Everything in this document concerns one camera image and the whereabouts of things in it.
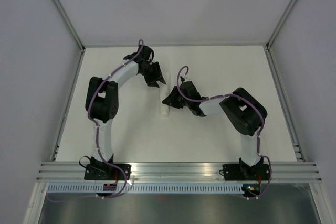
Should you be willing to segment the white cloth napkin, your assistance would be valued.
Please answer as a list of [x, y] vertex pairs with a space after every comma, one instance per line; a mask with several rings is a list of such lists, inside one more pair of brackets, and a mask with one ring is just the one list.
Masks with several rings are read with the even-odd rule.
[[168, 117], [170, 113], [170, 107], [166, 104], [163, 104], [163, 100], [165, 100], [169, 94], [171, 93], [171, 76], [169, 72], [164, 72], [163, 73], [163, 78], [165, 80], [165, 84], [160, 83], [159, 87], [159, 113], [161, 117]]

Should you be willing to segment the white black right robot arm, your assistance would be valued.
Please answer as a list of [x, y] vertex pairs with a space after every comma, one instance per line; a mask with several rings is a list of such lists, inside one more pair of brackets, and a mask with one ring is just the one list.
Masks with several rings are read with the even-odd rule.
[[199, 117], [224, 113], [240, 134], [242, 149], [239, 163], [223, 164], [219, 174], [226, 181], [260, 182], [270, 179], [270, 165], [264, 163], [260, 153], [260, 134], [268, 114], [244, 88], [209, 98], [201, 96], [193, 82], [185, 81], [174, 86], [162, 103], [176, 109], [187, 107]]

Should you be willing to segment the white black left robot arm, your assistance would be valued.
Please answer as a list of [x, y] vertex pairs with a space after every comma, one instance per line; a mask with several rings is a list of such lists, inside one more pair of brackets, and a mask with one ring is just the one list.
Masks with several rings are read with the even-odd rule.
[[123, 58], [121, 64], [104, 78], [89, 81], [85, 109], [94, 124], [94, 150], [86, 166], [85, 180], [129, 180], [130, 166], [116, 165], [112, 149], [112, 122], [119, 110], [119, 89], [131, 78], [142, 75], [148, 87], [166, 84], [160, 64], [154, 61], [154, 50], [139, 41], [136, 52]]

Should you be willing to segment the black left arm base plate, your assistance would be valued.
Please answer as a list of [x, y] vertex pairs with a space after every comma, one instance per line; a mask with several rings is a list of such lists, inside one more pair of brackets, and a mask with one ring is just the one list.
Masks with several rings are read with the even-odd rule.
[[130, 179], [131, 165], [117, 164], [118, 168], [106, 166], [87, 165], [84, 180], [118, 180], [125, 181]]

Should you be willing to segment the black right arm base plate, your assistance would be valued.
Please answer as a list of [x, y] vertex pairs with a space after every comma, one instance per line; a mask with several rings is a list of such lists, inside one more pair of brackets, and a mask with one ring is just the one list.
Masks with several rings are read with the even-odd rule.
[[225, 181], [267, 181], [270, 178], [269, 165], [263, 164], [261, 167], [241, 167], [239, 164], [224, 164], [218, 172]]

